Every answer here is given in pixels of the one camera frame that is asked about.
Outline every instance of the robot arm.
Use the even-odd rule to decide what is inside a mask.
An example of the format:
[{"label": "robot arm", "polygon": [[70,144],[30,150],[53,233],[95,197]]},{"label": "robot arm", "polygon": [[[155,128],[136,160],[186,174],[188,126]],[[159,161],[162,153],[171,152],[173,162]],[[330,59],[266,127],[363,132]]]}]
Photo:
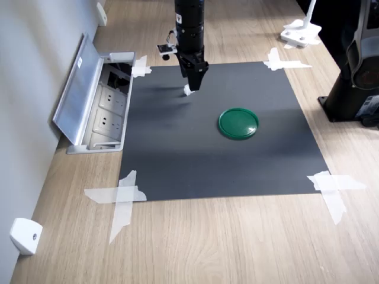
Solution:
[{"label": "robot arm", "polygon": [[[204,0],[175,0],[175,13],[176,29],[170,31],[167,44],[158,46],[158,50],[164,60],[176,54],[183,78],[188,78],[191,91],[197,91],[208,71],[204,60]],[[169,42],[172,33],[176,46]]]}]

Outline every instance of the electrical socket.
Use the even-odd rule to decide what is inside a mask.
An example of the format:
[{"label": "electrical socket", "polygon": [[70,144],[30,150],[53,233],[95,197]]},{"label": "electrical socket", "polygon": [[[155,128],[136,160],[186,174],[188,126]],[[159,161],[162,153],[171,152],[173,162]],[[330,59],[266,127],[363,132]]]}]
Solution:
[{"label": "electrical socket", "polygon": [[122,115],[126,107],[126,97],[122,93],[103,86],[99,106],[107,111]]},{"label": "electrical socket", "polygon": [[122,118],[110,111],[99,108],[96,113],[94,132],[121,141]]}]

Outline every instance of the white lamp base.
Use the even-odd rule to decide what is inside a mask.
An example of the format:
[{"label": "white lamp base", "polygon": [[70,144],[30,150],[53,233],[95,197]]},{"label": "white lamp base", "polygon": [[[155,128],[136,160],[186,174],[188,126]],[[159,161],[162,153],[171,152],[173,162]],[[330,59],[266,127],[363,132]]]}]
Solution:
[{"label": "white lamp base", "polygon": [[309,23],[303,27],[303,20],[295,20],[292,24],[285,25],[284,31],[280,34],[282,40],[287,41],[291,46],[305,47],[308,44],[319,44],[315,38],[321,31],[319,25]]},{"label": "white lamp base", "polygon": [[20,254],[29,256],[36,253],[41,233],[42,226],[37,222],[25,218],[16,218],[10,236]]}]

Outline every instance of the black mat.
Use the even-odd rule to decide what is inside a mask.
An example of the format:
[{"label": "black mat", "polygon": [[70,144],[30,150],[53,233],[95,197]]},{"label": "black mat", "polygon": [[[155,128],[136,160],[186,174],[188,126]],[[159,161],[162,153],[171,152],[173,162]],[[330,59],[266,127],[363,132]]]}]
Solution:
[{"label": "black mat", "polygon": [[[178,66],[135,78],[120,179],[137,170],[148,201],[315,193],[307,175],[327,166],[283,70],[213,64],[200,91],[183,96],[186,83]],[[219,133],[234,107],[258,116],[252,138]]]}]

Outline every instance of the floor power outlet box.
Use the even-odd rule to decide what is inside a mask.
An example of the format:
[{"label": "floor power outlet box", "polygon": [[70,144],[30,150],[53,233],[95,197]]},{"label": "floor power outlet box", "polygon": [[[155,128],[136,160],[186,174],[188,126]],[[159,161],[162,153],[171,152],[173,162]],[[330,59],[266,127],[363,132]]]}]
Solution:
[{"label": "floor power outlet box", "polygon": [[68,154],[124,147],[135,52],[101,53],[84,35],[53,117]]}]

